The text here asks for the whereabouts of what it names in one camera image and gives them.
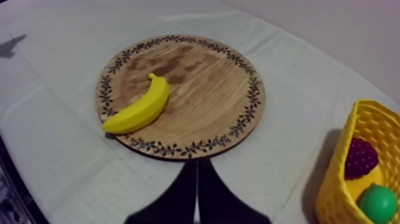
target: wood grain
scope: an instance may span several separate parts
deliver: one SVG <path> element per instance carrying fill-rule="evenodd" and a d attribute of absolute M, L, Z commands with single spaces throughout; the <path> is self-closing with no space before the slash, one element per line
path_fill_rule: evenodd
<path fill-rule="evenodd" d="M 115 136 L 133 151 L 172 160 L 219 154 L 263 114 L 263 83 L 240 53 L 211 39 L 169 35 L 133 44 L 107 64 L 96 87 L 101 121 L 138 100 L 151 72 L 167 78 L 170 97 L 151 125 Z"/>

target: yellow fruit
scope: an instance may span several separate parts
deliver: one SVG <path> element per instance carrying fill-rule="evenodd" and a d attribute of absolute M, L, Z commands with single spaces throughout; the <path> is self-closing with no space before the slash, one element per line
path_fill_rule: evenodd
<path fill-rule="evenodd" d="M 150 124 L 161 114 L 168 100 L 170 87 L 164 77 L 157 77 L 153 73 L 148 77 L 151 79 L 151 84 L 147 93 L 106 120 L 102 126 L 105 132 L 113 134 L 134 132 Z"/>

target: woven plastic basket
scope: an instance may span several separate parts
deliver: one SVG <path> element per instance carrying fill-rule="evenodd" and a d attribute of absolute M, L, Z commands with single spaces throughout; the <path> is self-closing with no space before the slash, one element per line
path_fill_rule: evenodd
<path fill-rule="evenodd" d="M 354 181 L 344 178 L 345 161 L 352 137 L 368 141 L 377 151 L 379 164 Z M 400 117 L 369 100 L 354 103 L 340 134 L 329 168 L 318 193 L 315 212 L 321 224 L 372 222 L 358 208 L 357 198 L 372 183 L 386 186 L 400 198 Z M 400 223 L 399 210 L 390 223 Z"/>

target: white tablecloth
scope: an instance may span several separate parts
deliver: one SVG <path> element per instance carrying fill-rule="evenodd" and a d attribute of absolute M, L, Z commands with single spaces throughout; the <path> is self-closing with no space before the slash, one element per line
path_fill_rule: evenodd
<path fill-rule="evenodd" d="M 172 33 L 226 43 L 261 75 L 262 120 L 212 162 L 241 200 L 275 224 L 307 223 L 319 152 L 357 98 L 400 112 L 328 55 L 217 1 L 9 0 L 0 5 L 0 45 L 26 37 L 12 50 L 0 47 L 0 131 L 51 223 L 123 223 L 178 174 L 181 163 L 156 161 L 105 138 L 94 101 L 111 57 L 141 39 Z"/>

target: purple strawberry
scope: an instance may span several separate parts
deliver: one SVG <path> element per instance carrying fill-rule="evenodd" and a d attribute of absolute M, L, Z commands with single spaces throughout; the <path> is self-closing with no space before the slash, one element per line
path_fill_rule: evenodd
<path fill-rule="evenodd" d="M 353 138 L 346 158 L 345 179 L 352 180 L 367 175 L 378 162 L 378 154 L 369 142 Z"/>

